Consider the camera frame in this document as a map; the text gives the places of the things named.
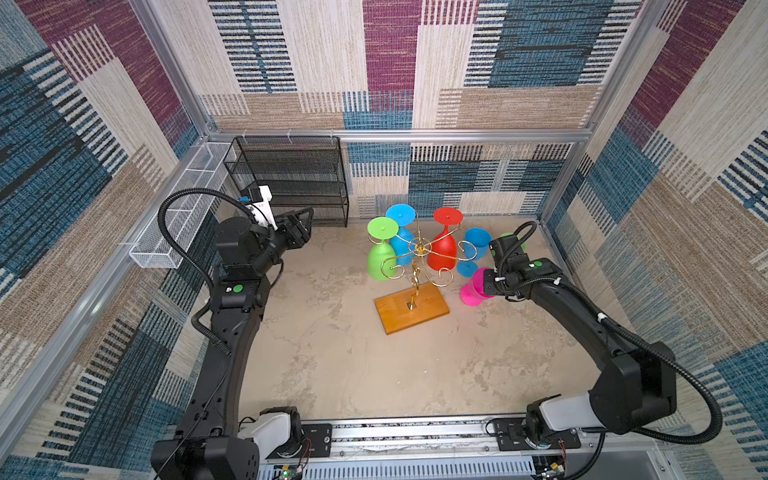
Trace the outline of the green wine glass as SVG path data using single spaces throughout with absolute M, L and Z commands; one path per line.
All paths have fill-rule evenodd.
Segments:
M 499 238 L 499 248 L 504 253 L 523 250 L 525 248 L 525 239 L 522 234 L 504 234 Z
M 372 279 L 388 281 L 396 275 L 396 254 L 389 241 L 398 230 L 397 222 L 389 217 L 377 217 L 369 221 L 367 233 L 373 246 L 367 258 L 367 271 Z

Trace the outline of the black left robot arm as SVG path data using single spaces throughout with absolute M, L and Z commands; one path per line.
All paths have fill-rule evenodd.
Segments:
M 233 205 L 240 215 L 218 224 L 215 246 L 222 260 L 209 270 L 195 261 L 170 234 L 166 216 L 184 197 L 211 196 Z M 264 213 L 220 191 L 186 188 L 170 194 L 160 205 L 157 223 L 164 240 L 201 273 L 209 291 L 191 325 L 208 340 L 201 371 L 173 436 L 155 443 L 150 463 L 158 479 L 255 479 L 260 464 L 276 454 L 309 462 L 311 441 L 302 431 L 293 406 L 268 408 L 241 430 L 239 402 L 246 363 L 263 321 L 274 281 L 273 267 L 283 267 L 283 255 L 311 239 L 314 210 L 306 207 L 259 223 Z

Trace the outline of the pink wine glass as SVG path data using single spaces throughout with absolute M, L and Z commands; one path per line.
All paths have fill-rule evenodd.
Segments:
M 486 271 L 487 268 L 476 270 L 468 283 L 461 288 L 460 299 L 465 305 L 476 307 L 492 298 L 492 295 L 486 295 L 484 292 L 484 276 Z

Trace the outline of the green wine glass front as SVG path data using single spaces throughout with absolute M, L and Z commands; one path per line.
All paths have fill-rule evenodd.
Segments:
M 522 234 L 504 234 L 499 238 L 499 248 L 504 253 L 523 250 L 525 248 L 525 239 Z

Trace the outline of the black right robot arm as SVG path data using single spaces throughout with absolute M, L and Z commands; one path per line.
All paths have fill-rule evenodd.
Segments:
M 530 300 L 547 311 L 584 348 L 600 374 L 583 394 L 529 404 L 524 420 L 527 440 L 540 446 L 570 430 L 637 433 L 679 445 L 714 440 L 722 430 L 723 414 L 712 392 L 676 361 L 667 345 L 649 343 L 620 325 L 550 259 L 529 258 L 523 245 L 535 229 L 535 222 L 528 221 L 490 241 L 494 269 L 483 274 L 482 292 L 509 302 Z M 678 379 L 701 396 L 709 411 L 709 424 L 699 433 L 673 435 L 648 427 L 676 412 Z

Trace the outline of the light blue wine glass front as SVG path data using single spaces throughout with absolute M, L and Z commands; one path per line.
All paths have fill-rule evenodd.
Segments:
M 461 243 L 466 261 L 457 264 L 457 272 L 464 278 L 471 278 L 478 270 L 478 261 L 489 251 L 492 240 L 490 233 L 482 228 L 471 228 L 466 231 Z

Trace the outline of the green wine glass back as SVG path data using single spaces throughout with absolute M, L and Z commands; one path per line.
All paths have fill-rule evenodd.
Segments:
M 388 281 L 396 275 L 396 254 L 389 241 L 398 230 L 397 222 L 389 217 L 377 217 L 369 221 L 367 233 L 373 246 L 367 258 L 367 271 L 372 279 Z

